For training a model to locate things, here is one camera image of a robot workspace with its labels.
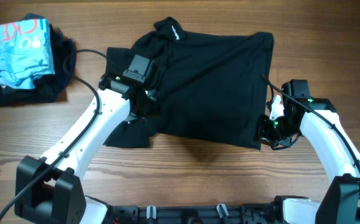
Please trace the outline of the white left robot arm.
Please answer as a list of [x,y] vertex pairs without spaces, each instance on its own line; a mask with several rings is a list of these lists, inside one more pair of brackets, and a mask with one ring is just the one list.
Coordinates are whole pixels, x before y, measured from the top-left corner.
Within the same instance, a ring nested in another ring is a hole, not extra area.
[[135,55],[127,69],[102,76],[90,106],[40,158],[26,156],[16,170],[14,213],[32,223],[104,223],[110,206],[83,192],[91,160],[126,120],[155,111],[150,83],[158,66]]

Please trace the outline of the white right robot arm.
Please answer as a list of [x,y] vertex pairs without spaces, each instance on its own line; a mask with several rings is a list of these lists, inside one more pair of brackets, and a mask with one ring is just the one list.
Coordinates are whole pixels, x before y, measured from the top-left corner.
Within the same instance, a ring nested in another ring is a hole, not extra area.
[[327,98],[314,98],[306,80],[290,80],[277,88],[270,113],[258,120],[255,139],[272,150],[292,147],[305,137],[324,167],[330,186],[320,202],[306,197],[277,196],[269,222],[360,223],[360,153],[343,129]]

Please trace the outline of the black t-shirt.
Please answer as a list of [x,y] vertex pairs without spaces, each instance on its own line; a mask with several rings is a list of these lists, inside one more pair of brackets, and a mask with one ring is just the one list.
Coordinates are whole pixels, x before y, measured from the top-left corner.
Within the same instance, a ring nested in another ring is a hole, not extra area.
[[131,48],[107,49],[107,73],[125,70],[135,55],[158,66],[150,87],[158,92],[156,116],[124,121],[106,146],[149,147],[157,133],[260,148],[254,139],[265,112],[273,35],[210,35],[184,30],[172,17],[158,21]]

